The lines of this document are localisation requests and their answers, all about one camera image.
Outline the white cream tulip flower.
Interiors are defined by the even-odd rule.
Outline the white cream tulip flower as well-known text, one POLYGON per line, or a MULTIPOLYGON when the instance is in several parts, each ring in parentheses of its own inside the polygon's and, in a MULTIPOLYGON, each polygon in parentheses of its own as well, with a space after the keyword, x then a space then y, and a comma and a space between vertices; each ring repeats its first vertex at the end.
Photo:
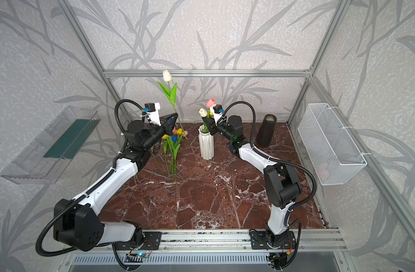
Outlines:
POLYGON ((209 132, 209 128, 208 128, 208 125, 206 123, 206 120, 209 118, 210 114, 204 108, 201 108, 199 110, 199 114, 202 117, 202 121, 203 121, 203 125, 204 125, 202 131, 203 131, 203 133, 208 133, 209 132))

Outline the tulip bouquet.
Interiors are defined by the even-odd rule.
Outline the tulip bouquet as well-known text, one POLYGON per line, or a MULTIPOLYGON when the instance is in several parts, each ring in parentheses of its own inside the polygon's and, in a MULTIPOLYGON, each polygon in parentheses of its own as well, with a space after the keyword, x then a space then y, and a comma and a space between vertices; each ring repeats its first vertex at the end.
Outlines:
POLYGON ((172 174, 177 173, 177 166, 176 166, 176 160, 177 156, 181 147, 181 142, 184 137, 188 135, 188 132, 186 130, 183 130, 182 128, 179 129, 173 129, 172 135, 164 135, 162 137, 162 146, 163 146, 163 152, 164 155, 170 155, 170 166, 168 170, 172 174))

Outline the white ribbed ceramic vase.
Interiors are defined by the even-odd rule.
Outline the white ribbed ceramic vase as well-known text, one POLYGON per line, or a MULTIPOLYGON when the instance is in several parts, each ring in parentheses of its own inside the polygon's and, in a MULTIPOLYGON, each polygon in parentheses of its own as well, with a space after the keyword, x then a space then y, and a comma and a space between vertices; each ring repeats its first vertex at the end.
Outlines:
POLYGON ((211 160, 214 157, 214 137, 210 133, 199 133, 198 139, 202 158, 211 160))

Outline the pink tulip flower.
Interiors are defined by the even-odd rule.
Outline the pink tulip flower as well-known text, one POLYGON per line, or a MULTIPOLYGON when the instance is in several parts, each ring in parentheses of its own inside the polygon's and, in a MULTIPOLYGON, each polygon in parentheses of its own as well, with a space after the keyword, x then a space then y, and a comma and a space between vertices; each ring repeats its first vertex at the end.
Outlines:
POLYGON ((206 103, 206 106, 208 107, 208 108, 211 108, 211 107, 213 107, 213 106, 215 106, 216 105, 216 101, 214 100, 214 99, 210 99, 207 103, 206 103))

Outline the black cylindrical vase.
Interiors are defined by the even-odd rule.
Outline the black cylindrical vase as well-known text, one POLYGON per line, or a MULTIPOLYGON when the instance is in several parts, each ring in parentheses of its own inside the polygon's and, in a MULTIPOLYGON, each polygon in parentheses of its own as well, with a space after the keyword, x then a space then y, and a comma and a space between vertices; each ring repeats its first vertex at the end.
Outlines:
POLYGON ((262 120, 259 128, 256 142, 262 147, 268 147, 273 139, 277 117, 273 114, 267 114, 262 120))

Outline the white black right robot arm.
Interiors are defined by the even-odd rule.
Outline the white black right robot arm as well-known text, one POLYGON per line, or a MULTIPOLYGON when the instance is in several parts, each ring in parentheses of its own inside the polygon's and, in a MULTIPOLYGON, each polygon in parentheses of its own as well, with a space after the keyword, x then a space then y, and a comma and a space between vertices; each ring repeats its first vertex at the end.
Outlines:
POLYGON ((265 189, 271 203, 265 240, 269 247, 279 248, 289 231, 292 206, 302 193, 296 170, 288 163, 276 163, 267 154, 258 151, 243 134, 241 117, 231 116, 228 122, 217 125, 213 118, 203 121, 211 135, 220 133, 229 140, 228 148, 233 155, 250 163, 264 174, 265 189))

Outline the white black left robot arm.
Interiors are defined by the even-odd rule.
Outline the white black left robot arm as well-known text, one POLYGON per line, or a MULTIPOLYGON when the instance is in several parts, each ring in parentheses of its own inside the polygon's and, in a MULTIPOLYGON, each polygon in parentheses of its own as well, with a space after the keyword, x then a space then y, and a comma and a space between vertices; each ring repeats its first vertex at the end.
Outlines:
POLYGON ((134 223, 102 222, 99 214, 110 198, 144 168, 150 149, 163 136, 171 135, 178 119, 176 113, 151 118, 147 125, 132 121, 124 132, 125 146, 114 159, 110 170, 74 199, 62 199, 54 207, 53 238, 84 252, 100 244, 139 242, 134 223))

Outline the clear plastic wall tray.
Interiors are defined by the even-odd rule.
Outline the clear plastic wall tray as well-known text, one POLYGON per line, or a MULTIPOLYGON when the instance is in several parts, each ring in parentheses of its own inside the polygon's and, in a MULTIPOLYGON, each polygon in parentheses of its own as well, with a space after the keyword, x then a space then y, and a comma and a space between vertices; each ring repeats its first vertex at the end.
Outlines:
POLYGON ((97 110, 67 106, 0 176, 15 184, 56 183, 100 121, 97 110))

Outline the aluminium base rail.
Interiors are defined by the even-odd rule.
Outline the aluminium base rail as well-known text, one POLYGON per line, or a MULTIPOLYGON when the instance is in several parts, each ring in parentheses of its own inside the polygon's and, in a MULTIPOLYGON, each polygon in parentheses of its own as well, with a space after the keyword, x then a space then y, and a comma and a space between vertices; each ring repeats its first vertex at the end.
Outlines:
POLYGON ((207 253, 207 252, 342 252, 347 247, 337 229, 303 229, 300 239, 295 236, 283 240, 279 247, 271 248, 265 235, 245 229, 232 230, 162 230, 145 231, 154 253, 207 253))

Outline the aluminium frame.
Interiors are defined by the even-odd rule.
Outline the aluminium frame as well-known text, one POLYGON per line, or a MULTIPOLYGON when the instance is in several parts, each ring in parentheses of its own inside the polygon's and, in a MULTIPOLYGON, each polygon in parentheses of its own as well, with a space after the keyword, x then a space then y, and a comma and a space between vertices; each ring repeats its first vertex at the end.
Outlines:
MULTIPOLYGON (((303 70, 185 70, 177 69, 171 70, 173 77, 233 77, 233 78, 305 78, 305 85, 300 91, 298 99, 294 105, 291 118, 294 118, 302 102, 309 86, 314 87, 319 98, 325 103, 334 107, 336 102, 327 93, 320 80, 316 77, 316 71, 320 67, 322 60, 329 48, 329 45, 334 40, 334 36, 339 29, 341 23, 344 21, 347 10, 351 5, 351 1, 337 1, 334 16, 329 24, 328 30, 322 39, 322 44, 317 51, 316 58, 308 69, 303 70)), ((160 70, 104 70, 100 64, 97 54, 94 52, 91 42, 88 40, 80 22, 77 19, 74 9, 68 1, 58 1, 57 11, 70 24, 73 32, 81 43, 89 59, 93 62, 95 70, 98 72, 99 78, 104 82, 107 91, 112 98, 117 100, 119 95, 113 88, 110 82, 111 77, 160 77, 162 72, 160 70)), ((360 138, 358 131, 348 128, 348 132, 357 145, 359 151, 362 151, 367 156, 366 170, 368 175, 373 180, 375 186, 380 191, 381 196, 390 206, 393 213, 397 216, 398 222, 403 226, 407 235, 415 244, 415 213, 407 201, 401 196, 401 193, 396 189, 391 182, 388 175, 385 173, 382 166, 378 163, 377 158, 370 152, 370 149, 360 138)))

